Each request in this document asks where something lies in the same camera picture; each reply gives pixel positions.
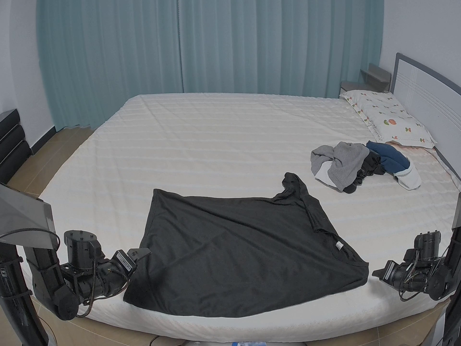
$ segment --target black t-shirt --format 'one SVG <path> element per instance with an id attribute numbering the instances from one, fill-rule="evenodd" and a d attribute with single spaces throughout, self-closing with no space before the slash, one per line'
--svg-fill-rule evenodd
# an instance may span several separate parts
<path id="1" fill-rule="evenodd" d="M 368 263 L 293 173 L 274 198 L 153 190 L 124 301 L 172 315 L 242 317 L 364 285 Z"/>

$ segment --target floor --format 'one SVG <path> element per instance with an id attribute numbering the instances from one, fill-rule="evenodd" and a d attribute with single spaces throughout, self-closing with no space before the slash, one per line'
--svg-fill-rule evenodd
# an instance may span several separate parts
<path id="1" fill-rule="evenodd" d="M 22 165 L 8 185 L 38 197 L 62 164 L 93 133 L 89 128 L 63 129 Z M 109 326 L 91 319 L 61 321 L 34 301 L 38 315 L 55 333 L 58 346 L 148 346 L 154 335 Z M 306 342 L 308 346 L 417 346 L 438 319 L 443 304 L 424 313 L 390 324 L 328 340 Z M 13 329 L 0 310 L 2 344 L 20 346 Z M 159 337 L 152 346 L 179 346 L 184 340 Z"/>

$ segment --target pillow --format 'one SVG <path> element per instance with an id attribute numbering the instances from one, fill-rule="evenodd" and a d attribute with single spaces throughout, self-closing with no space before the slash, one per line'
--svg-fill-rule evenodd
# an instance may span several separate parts
<path id="1" fill-rule="evenodd" d="M 355 89 L 340 95 L 365 122 L 378 142 L 433 148 L 435 140 L 418 119 L 408 114 L 390 92 Z"/>

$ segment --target gray wall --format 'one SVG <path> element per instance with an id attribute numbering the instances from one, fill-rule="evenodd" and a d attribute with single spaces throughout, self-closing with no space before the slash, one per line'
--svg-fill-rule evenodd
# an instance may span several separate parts
<path id="1" fill-rule="evenodd" d="M 54 123 L 38 63 L 37 0 L 0 0 L 0 110 L 17 108 L 30 146 Z"/>
<path id="2" fill-rule="evenodd" d="M 461 85 L 461 0 L 384 0 L 380 66 L 397 52 Z"/>

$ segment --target mattress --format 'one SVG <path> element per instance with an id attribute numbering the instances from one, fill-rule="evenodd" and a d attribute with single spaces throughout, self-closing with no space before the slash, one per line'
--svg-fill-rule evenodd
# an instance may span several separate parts
<path id="1" fill-rule="evenodd" d="M 435 154 L 399 148 L 422 178 L 407 191 L 390 175 L 366 177 L 351 195 L 314 179 L 310 152 L 371 133 L 342 99 L 245 94 L 139 95 L 98 128 L 62 165 L 41 198 L 56 232 L 97 235 L 111 257 L 137 247 L 154 188 L 183 196 L 273 197 L 285 172 L 320 200 L 338 234 L 373 270 L 401 261 L 417 234 L 438 229 L 441 252 L 451 237 L 458 188 Z M 66 248 L 58 256 L 67 262 Z M 30 270 L 23 265 L 30 281 Z M 89 317 L 118 327 L 202 341 L 309 341 L 389 323 L 433 308 L 427 295 L 401 302 L 369 277 L 366 285 L 244 318 L 174 316 L 136 308 L 122 296 L 97 301 Z"/>

